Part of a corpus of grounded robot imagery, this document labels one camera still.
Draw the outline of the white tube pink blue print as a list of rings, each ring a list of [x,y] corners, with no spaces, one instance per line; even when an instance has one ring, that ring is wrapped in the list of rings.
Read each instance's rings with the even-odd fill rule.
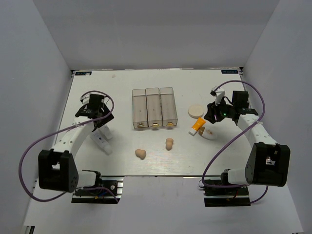
[[[107,125],[104,125],[101,127],[101,132],[102,134],[107,138],[107,139],[112,139],[113,138],[113,134],[110,131],[109,127]]]

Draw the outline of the white tube blue logo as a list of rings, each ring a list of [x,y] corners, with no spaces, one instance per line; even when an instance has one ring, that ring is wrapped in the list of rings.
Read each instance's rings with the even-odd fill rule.
[[[112,147],[99,129],[91,132],[89,136],[105,154],[110,155],[113,152]]]

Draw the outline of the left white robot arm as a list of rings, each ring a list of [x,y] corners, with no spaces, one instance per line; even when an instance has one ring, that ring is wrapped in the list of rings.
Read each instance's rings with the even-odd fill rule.
[[[94,195],[103,189],[100,172],[79,171],[75,156],[85,139],[95,130],[111,121],[114,116],[108,109],[104,93],[83,95],[82,106],[75,113],[71,128],[50,150],[42,150],[38,156],[39,186],[42,189],[72,193],[84,188]]]

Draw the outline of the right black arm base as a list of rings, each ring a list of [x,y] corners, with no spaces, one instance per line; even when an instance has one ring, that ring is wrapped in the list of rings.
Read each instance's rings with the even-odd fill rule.
[[[247,187],[211,188],[204,186],[205,207],[247,207],[251,205]]]

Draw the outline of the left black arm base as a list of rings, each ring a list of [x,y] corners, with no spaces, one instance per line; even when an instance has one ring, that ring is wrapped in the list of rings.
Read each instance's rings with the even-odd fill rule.
[[[76,189],[71,202],[79,204],[118,204],[122,196],[124,177],[101,177],[92,187]]]

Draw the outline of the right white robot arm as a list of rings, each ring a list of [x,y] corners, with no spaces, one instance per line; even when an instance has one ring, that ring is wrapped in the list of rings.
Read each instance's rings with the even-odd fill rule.
[[[291,151],[287,145],[274,140],[260,123],[255,109],[249,108],[247,91],[234,91],[227,104],[223,89],[211,91],[215,101],[208,104],[204,119],[214,124],[229,118],[248,140],[252,150],[246,165],[239,169],[226,169],[215,186],[225,194],[232,194],[238,187],[266,185],[283,187],[287,182]]]

